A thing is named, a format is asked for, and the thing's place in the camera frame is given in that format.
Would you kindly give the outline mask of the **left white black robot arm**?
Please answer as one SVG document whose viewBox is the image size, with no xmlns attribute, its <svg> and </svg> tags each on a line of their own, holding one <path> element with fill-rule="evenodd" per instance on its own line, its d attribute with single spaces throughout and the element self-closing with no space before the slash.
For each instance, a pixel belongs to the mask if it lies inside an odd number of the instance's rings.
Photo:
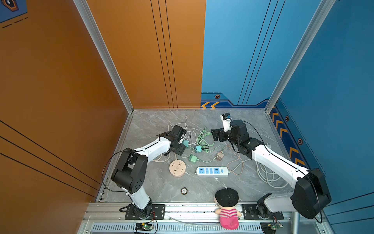
<svg viewBox="0 0 374 234">
<path fill-rule="evenodd" d="M 126 148 L 112 172 L 111 180 L 129 196 L 131 208 L 140 218 L 147 218 L 152 212 L 152 199 L 143 188 L 147 166 L 160 155 L 174 152 L 182 155 L 186 145 L 182 143 L 187 131 L 175 125 L 171 131 L 161 133 L 153 142 L 137 148 Z"/>
</svg>

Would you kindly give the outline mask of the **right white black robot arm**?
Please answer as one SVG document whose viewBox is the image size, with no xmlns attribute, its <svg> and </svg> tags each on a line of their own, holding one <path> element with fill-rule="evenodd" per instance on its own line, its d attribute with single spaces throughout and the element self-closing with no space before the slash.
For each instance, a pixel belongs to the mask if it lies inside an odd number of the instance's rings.
<svg viewBox="0 0 374 234">
<path fill-rule="evenodd" d="M 262 164 L 291 186 L 293 192 L 266 194 L 257 202 L 260 217 L 276 212 L 297 212 L 307 219 L 315 219 L 332 201 L 324 173 L 297 165 L 268 148 L 262 137 L 250 137 L 247 122 L 234 120 L 223 128 L 212 129 L 214 141 L 229 142 L 238 153 Z"/>
</svg>

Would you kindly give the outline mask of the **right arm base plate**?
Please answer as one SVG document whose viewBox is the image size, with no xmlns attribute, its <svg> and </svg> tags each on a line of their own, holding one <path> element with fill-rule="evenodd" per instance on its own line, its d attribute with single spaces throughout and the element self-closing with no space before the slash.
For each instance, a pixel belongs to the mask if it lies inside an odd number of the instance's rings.
<svg viewBox="0 0 374 234">
<path fill-rule="evenodd" d="M 270 220 L 270 219 L 279 219 L 283 220 L 284 216 L 282 212 L 271 213 L 265 206 L 260 204 L 243 204 L 242 210 L 245 220 Z"/>
</svg>

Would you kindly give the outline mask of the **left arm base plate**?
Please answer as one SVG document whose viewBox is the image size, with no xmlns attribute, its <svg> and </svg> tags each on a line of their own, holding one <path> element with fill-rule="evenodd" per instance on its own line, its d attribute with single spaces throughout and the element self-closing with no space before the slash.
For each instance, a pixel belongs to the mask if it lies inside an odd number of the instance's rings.
<svg viewBox="0 0 374 234">
<path fill-rule="evenodd" d="M 152 204 L 146 207 L 144 210 L 137 208 L 135 205 L 130 204 L 126 208 L 125 219 L 126 220 L 163 220 L 165 217 L 165 205 L 164 204 Z"/>
</svg>

